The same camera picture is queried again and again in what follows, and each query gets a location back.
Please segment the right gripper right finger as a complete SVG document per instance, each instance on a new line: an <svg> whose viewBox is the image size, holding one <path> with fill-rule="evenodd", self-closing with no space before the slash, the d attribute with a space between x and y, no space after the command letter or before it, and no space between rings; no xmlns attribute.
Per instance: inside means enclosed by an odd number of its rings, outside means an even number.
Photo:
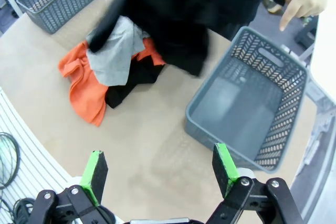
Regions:
<svg viewBox="0 0 336 224"><path fill-rule="evenodd" d="M223 201L207 223L237 223L244 211L253 211L262 223L302 223L287 183L279 177L261 183L239 175L225 144L215 144L212 167Z"/></svg>

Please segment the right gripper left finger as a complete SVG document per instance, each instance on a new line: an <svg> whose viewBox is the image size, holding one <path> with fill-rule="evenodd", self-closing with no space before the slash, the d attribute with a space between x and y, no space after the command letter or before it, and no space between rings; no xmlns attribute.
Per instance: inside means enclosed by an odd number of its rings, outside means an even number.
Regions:
<svg viewBox="0 0 336 224"><path fill-rule="evenodd" d="M110 223L110 211L101 205L108 166L103 151L93 151L79 184L57 194L42 190L34 202L34 223Z"/></svg>

